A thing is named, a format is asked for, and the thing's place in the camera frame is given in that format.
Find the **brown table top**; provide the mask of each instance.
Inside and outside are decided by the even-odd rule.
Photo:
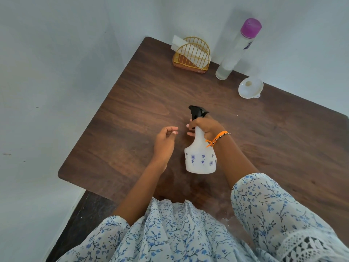
[[[208,175],[185,169],[184,148],[193,141],[186,135],[188,106],[203,106],[261,172],[349,244],[348,118],[268,84],[260,98],[243,99],[238,85],[245,75],[233,72],[220,81],[215,63],[206,74],[175,68],[173,54],[168,44],[143,40],[58,176],[119,203],[150,161],[155,135],[164,126],[178,126],[172,158],[154,196],[188,199],[247,239],[233,215],[219,164]]]

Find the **bracelet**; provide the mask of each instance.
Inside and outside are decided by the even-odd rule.
[[[206,140],[206,142],[209,143],[209,145],[207,145],[206,148],[207,148],[208,146],[212,146],[212,147],[213,147],[213,145],[215,145],[215,143],[217,142],[217,140],[218,140],[219,138],[221,138],[221,137],[223,137],[224,135],[227,135],[227,134],[230,134],[230,132],[222,131],[222,132],[218,133],[218,135],[216,136],[216,138],[213,139],[213,141]]]

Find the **hand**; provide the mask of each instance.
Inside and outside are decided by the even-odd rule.
[[[187,128],[193,131],[194,127],[198,126],[205,133],[206,140],[212,141],[220,132],[225,131],[224,127],[210,115],[206,115],[204,118],[197,118],[187,124]],[[187,132],[189,136],[195,136],[194,132]]]
[[[154,155],[151,161],[163,167],[163,171],[165,171],[173,153],[174,141],[178,134],[177,130],[178,127],[164,127],[155,138]]]

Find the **sleeve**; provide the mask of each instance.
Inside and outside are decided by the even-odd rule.
[[[255,246],[274,257],[283,240],[296,231],[312,230],[336,238],[324,220],[263,173],[240,179],[232,189],[231,203]]]
[[[58,261],[109,261],[130,226],[120,216],[106,218],[78,246],[65,253]]]

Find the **spray bottle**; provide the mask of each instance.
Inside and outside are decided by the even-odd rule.
[[[208,111],[199,106],[189,106],[192,119],[203,118]],[[204,132],[195,127],[195,139],[192,145],[184,149],[185,168],[195,174],[211,174],[216,171],[217,158],[213,148],[207,147]]]

